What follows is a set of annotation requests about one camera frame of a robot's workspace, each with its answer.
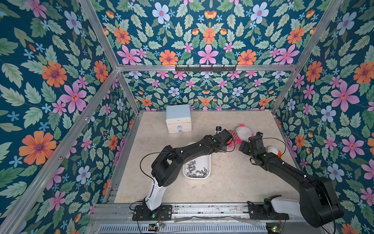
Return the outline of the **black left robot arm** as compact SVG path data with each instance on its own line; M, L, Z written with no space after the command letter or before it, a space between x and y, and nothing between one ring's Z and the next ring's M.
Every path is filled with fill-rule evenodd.
M184 147L173 148L171 145L164 147L151 164L150 178L153 180L153 185L145 198L148 210L154 211L161 206L166 187L176 181L185 163L201 156L226 152L232 140L233 136L224 129Z

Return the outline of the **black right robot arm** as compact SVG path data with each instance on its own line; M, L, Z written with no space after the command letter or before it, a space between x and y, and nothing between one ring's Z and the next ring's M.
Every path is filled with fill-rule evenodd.
M250 156L252 164L277 175L299 192L299 207L295 211L299 211L309 225L318 228L344 217L344 209L332 182L325 177L305 174L268 152L261 132L243 141L239 151Z

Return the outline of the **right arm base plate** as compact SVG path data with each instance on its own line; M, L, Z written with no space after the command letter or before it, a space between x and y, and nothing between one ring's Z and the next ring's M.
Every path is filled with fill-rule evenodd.
M267 197L261 204L247 201L248 213L250 218L257 220L288 220L288 214L276 212L271 204L271 202L278 197L281 197L281 195Z

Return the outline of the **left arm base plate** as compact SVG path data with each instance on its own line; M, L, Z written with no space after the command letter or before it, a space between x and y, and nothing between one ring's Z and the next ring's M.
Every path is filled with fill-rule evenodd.
M135 206L133 221L169 221L172 218L172 205L161 205L159 208L151 211L146 204Z

